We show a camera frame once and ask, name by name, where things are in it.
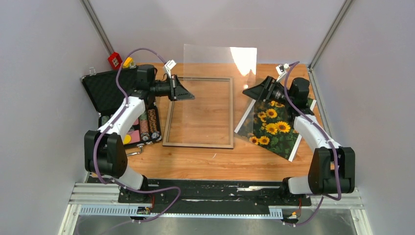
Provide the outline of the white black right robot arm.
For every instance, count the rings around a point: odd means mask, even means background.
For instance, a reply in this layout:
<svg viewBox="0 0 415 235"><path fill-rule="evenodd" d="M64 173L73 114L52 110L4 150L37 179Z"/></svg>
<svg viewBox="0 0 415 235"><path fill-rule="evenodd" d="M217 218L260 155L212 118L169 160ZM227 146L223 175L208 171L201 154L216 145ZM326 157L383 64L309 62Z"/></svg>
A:
<svg viewBox="0 0 415 235"><path fill-rule="evenodd" d="M283 104L289 124L314 152L306 176L283 180L279 197L288 205L298 200L299 194L324 195L339 201L355 189L355 152L334 141L320 126L308 105L309 92L310 82L305 78L294 78L287 88L271 76L242 92L254 101Z"/></svg>

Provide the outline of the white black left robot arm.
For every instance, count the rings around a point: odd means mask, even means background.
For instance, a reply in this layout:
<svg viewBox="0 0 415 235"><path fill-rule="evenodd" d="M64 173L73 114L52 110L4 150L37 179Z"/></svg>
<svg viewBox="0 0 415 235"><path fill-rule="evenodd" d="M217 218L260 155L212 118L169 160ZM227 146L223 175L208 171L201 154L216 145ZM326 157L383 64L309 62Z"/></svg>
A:
<svg viewBox="0 0 415 235"><path fill-rule="evenodd" d="M128 165L123 141L140 115L154 103L156 97L168 97L171 101L192 100L194 94L188 91L172 74L174 60L163 65L165 80L156 80L157 69L150 64L133 68L119 68L105 72L112 75L116 90L123 96L118 109L110 119L97 130L89 130L84 135L85 170L95 173L105 184L104 176L120 187L131 191L138 202L145 202L150 196L146 177L135 172Z"/></svg>

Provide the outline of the sunflower photo print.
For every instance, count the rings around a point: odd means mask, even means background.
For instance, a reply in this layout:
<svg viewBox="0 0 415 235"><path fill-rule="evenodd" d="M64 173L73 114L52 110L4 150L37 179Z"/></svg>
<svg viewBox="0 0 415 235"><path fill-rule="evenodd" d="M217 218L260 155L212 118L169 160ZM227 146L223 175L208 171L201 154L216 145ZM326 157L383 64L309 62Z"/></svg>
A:
<svg viewBox="0 0 415 235"><path fill-rule="evenodd" d="M301 141L301 135L288 121L288 109L275 101L252 100L234 133L290 162Z"/></svg>

